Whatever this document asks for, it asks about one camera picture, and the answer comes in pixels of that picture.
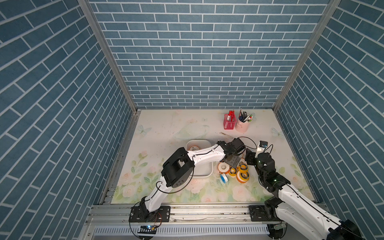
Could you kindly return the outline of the orange sealing tape roll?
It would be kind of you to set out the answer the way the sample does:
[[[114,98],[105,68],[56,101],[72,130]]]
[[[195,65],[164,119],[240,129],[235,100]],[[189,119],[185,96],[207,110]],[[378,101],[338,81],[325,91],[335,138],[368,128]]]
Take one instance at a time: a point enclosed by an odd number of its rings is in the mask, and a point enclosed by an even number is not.
[[[191,146],[189,148],[189,151],[198,151],[198,150],[200,150],[200,148],[198,146]]]
[[[220,174],[228,174],[230,171],[231,166],[227,163],[220,162],[218,164],[218,171]]]

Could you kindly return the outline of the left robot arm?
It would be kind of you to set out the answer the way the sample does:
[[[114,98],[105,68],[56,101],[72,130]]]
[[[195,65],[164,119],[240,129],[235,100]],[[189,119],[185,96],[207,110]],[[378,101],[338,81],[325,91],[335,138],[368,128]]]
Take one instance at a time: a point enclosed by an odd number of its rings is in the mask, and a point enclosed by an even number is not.
[[[167,195],[176,193],[172,192],[172,189],[186,187],[193,178],[195,167],[224,162],[235,168],[245,150],[245,144],[239,138],[229,143],[218,141],[209,148],[197,151],[187,151],[184,147],[177,149],[163,164],[161,177],[155,184],[155,189],[140,201],[142,216],[145,219],[151,218],[157,213]]]

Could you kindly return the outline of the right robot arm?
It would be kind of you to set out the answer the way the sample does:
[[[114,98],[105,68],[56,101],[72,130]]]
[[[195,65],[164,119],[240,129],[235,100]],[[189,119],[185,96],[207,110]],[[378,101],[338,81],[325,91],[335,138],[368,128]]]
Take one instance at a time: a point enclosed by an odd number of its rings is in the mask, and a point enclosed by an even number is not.
[[[278,218],[309,240],[362,240],[356,224],[342,221],[319,207],[291,184],[275,168],[270,153],[246,150],[245,160],[255,167],[262,187],[273,197],[265,201],[269,218]]]

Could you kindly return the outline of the yellow black tape roll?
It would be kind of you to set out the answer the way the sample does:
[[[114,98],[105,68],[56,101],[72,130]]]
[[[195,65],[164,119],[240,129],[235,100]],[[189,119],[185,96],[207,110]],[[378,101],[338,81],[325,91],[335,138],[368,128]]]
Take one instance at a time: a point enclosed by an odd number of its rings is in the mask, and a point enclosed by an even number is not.
[[[248,171],[248,165],[247,164],[239,164],[238,170],[240,173],[246,173]]]
[[[237,175],[237,173],[238,173],[238,169],[237,168],[230,167],[228,174],[231,177],[235,177]]]

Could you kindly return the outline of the large yellow orange tape roll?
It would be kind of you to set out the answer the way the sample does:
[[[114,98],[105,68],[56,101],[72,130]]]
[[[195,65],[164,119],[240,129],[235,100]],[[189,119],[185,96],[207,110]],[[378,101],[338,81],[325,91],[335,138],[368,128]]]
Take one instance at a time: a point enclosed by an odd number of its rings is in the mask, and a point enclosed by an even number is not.
[[[240,183],[246,183],[250,179],[250,174],[249,172],[238,172],[236,175],[236,178],[238,182]]]

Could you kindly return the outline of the small blue tape roll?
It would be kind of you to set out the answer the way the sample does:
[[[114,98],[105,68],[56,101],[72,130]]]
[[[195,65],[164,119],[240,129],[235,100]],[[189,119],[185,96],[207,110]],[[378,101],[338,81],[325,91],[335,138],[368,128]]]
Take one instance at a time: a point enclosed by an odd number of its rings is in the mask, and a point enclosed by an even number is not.
[[[220,174],[220,179],[221,179],[221,181],[222,181],[223,184],[227,184],[228,181],[229,181],[227,175],[224,174],[224,173]]]

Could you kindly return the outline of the pink bucket pen holder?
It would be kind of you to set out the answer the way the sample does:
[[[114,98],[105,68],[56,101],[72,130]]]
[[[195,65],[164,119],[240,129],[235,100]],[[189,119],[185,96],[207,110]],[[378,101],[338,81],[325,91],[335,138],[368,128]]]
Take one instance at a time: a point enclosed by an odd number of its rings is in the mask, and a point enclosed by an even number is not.
[[[249,121],[242,122],[242,119],[243,119],[242,117],[238,118],[237,123],[235,125],[235,129],[239,133],[246,133],[249,128],[250,122]]]

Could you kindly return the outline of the pink mesh pen holder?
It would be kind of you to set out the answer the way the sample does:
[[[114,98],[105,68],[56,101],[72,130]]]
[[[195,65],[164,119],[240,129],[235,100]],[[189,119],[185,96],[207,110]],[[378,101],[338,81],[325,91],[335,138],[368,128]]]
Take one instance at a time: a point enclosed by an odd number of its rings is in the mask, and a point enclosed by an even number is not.
[[[228,122],[227,116],[228,116],[228,114],[225,114],[225,116],[224,116],[224,122],[223,122],[224,129],[225,130],[233,130],[235,128],[236,123],[237,123],[236,116],[235,116],[235,119],[233,122]]]

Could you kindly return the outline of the red marker in mesh holder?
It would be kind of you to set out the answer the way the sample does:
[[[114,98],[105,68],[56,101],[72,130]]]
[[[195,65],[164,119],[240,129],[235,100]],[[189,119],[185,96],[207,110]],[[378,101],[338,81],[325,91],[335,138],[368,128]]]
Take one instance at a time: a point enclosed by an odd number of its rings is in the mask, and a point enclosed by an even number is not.
[[[228,116],[227,116],[227,121],[228,122],[233,122],[235,119],[235,112],[234,111],[229,111]]]

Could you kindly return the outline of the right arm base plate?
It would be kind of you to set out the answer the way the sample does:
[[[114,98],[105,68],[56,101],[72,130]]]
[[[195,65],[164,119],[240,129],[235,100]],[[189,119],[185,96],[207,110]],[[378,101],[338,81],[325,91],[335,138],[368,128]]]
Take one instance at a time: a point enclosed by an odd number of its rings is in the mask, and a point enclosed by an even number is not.
[[[253,205],[249,206],[249,212],[252,222],[282,222],[282,220],[277,217],[274,207]]]

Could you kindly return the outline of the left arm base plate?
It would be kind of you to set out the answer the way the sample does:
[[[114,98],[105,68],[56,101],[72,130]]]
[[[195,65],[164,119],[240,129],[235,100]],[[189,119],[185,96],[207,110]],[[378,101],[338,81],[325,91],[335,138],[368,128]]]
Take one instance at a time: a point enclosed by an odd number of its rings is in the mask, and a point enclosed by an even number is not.
[[[154,212],[149,212],[145,205],[134,206],[131,208],[131,214],[129,218],[130,223],[154,223],[162,222],[168,223],[170,220],[171,207],[161,206]]]

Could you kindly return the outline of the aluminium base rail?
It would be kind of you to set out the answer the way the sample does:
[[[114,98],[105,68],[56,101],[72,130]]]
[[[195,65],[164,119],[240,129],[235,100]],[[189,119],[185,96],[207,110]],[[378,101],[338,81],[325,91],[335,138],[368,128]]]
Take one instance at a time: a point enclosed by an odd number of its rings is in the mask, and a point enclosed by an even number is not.
[[[252,222],[249,206],[263,203],[165,203],[171,207],[170,224],[279,224],[280,222]],[[87,217],[86,225],[128,225],[132,204],[94,205]]]

